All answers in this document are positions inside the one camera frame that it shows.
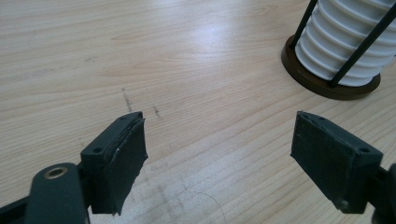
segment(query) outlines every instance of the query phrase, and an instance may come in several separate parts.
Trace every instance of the round base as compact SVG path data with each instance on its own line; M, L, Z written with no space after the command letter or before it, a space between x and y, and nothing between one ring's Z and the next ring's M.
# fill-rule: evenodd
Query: round base
M294 49L289 47L293 38L294 35L288 39L285 47L282 49L282 63L289 74L298 83L312 92L334 100L357 100L367 96L378 87L381 81L381 76L379 74L373 77L373 80L368 84L361 87L347 87L342 85L337 85L334 88L330 87L328 85L329 81L315 76L306 70L298 61Z

